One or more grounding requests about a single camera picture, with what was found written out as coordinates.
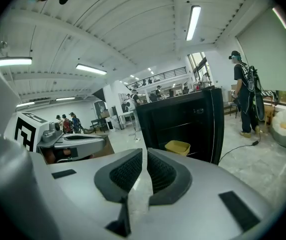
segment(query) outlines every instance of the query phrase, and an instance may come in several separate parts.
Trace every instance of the table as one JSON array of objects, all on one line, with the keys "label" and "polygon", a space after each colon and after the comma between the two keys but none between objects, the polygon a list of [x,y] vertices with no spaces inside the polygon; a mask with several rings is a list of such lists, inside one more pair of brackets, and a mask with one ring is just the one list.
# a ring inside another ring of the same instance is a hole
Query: table
[{"label": "table", "polygon": [[107,122],[105,121],[104,118],[92,120],[91,123],[92,123],[93,130],[94,130],[95,133],[97,133],[97,131],[95,130],[95,128],[99,128],[100,131],[101,131],[101,128],[102,128],[102,129],[103,129],[103,132],[105,133],[104,126],[107,124]]},{"label": "table", "polygon": [[129,117],[130,120],[131,120],[131,123],[132,123],[132,125],[133,125],[133,127],[134,127],[134,124],[133,124],[133,121],[132,121],[132,114],[133,114],[133,113],[134,113],[133,111],[129,111],[129,112],[125,112],[125,113],[122,113],[122,114],[119,114],[119,115],[118,115],[119,124],[120,124],[121,129],[122,129],[121,117],[124,117],[124,121],[125,121],[125,118],[126,118],[126,117]]}]

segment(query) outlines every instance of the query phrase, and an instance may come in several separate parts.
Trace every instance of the cap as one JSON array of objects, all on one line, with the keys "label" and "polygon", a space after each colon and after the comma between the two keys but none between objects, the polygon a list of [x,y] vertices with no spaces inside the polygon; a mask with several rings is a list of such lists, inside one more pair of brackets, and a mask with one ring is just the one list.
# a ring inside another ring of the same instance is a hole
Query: cap
[{"label": "cap", "polygon": [[228,56],[228,59],[231,60],[232,56],[241,56],[241,54],[237,50],[234,50],[232,51],[231,56]]}]

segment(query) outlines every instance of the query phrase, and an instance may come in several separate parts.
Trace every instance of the yellow bin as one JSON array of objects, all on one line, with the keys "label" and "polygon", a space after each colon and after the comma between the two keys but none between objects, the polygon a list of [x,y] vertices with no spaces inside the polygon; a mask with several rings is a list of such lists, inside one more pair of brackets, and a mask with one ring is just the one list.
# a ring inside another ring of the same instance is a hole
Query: yellow bin
[{"label": "yellow bin", "polygon": [[171,140],[165,145],[166,151],[173,152],[182,156],[186,156],[190,152],[191,145],[189,143]]}]

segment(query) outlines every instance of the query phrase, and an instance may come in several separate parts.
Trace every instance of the black t-shirt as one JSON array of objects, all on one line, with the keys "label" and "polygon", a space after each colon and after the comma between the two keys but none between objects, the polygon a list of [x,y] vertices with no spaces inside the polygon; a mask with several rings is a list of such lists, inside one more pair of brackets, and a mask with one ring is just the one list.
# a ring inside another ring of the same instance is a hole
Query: black t-shirt
[{"label": "black t-shirt", "polygon": [[156,89],[155,94],[157,97],[161,97],[161,92],[159,89]]},{"label": "black t-shirt", "polygon": [[135,103],[136,103],[136,105],[140,105],[138,102],[137,102],[137,100],[139,100],[139,96],[137,95],[137,94],[135,94],[135,95],[131,95],[131,98],[135,101]]},{"label": "black t-shirt", "polygon": [[234,80],[242,79],[242,87],[241,90],[247,90],[248,89],[248,70],[249,66],[244,63],[240,62],[234,66]]}]

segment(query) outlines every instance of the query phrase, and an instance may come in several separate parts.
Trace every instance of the tiled floor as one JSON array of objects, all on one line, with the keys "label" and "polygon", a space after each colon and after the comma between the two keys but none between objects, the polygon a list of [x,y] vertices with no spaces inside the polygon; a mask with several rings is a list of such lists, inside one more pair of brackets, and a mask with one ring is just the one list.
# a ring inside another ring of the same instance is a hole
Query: tiled floor
[{"label": "tiled floor", "polygon": [[[241,145],[251,145],[258,136],[248,139],[239,135],[240,117],[226,115],[222,155]],[[149,196],[153,194],[151,178],[147,172],[147,149],[142,132],[129,127],[109,133],[115,152],[126,149],[143,149],[143,170],[129,193],[128,208],[131,224],[148,211]],[[270,134],[262,133],[256,146],[241,147],[228,153],[219,164],[265,197],[273,207],[286,201],[286,148],[278,145]]]},{"label": "tiled floor", "polygon": [[[233,148],[250,145],[259,139],[254,134],[251,139],[240,136],[238,132],[241,126],[239,117],[225,116],[221,156]],[[271,134],[261,133],[258,145],[232,151],[219,166],[259,192],[273,207],[277,208],[286,201],[286,148],[276,143]]]}]

